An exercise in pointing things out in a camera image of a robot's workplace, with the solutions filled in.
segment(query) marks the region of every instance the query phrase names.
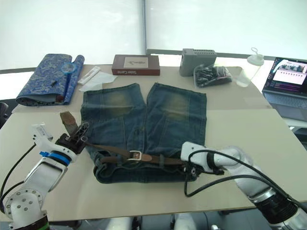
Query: laptop screen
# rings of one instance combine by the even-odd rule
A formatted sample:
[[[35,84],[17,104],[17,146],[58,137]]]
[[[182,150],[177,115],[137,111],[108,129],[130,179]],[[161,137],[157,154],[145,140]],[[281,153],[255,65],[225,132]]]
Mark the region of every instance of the laptop screen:
[[[277,57],[263,89],[307,96],[307,62]]]

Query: jeans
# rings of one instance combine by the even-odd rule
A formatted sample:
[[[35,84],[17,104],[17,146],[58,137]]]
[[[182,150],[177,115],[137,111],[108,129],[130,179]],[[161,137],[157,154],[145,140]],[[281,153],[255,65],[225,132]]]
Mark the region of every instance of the jeans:
[[[138,150],[146,154],[180,158],[185,141],[204,145],[206,95],[155,83],[145,104],[140,86],[84,93],[82,121],[89,122],[88,141],[92,144]],[[102,183],[184,181],[178,166],[144,162],[100,164],[112,152],[94,147],[87,150],[96,165],[95,176]]]

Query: brown leather belt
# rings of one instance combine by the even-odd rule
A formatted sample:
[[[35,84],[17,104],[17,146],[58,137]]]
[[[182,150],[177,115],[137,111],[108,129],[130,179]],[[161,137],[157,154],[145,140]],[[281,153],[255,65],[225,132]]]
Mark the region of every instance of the brown leather belt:
[[[60,113],[61,120],[68,131],[68,133],[71,135],[75,129],[78,127],[76,124],[76,120],[73,117],[73,115],[66,111],[63,113]],[[146,163],[152,163],[152,164],[163,164],[163,165],[183,165],[183,161],[176,158],[168,158],[163,156],[153,156],[149,154],[142,153],[137,150],[125,150],[114,146],[105,146],[105,145],[93,145],[91,143],[86,142],[86,145],[92,146],[101,150],[110,151],[115,154],[119,154],[123,158],[123,163],[126,163],[128,161],[141,161]],[[100,159],[101,163],[118,163],[118,157],[102,157]]]

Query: red box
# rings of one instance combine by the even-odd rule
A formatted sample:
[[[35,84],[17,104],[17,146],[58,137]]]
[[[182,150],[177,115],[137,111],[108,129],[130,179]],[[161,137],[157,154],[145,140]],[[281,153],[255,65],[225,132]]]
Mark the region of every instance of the red box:
[[[113,75],[160,75],[159,57],[153,55],[116,54],[112,65]]]

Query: belt buckle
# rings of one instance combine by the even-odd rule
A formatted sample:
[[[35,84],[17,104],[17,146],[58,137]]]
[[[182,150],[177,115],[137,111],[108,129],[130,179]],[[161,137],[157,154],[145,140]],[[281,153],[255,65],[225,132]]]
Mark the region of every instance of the belt buckle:
[[[137,156],[137,154],[138,154],[138,158],[132,157],[132,158],[127,159],[128,161],[140,161],[140,160],[142,160],[142,152],[141,151],[131,150],[129,152],[133,153],[133,157],[134,157],[134,155]]]

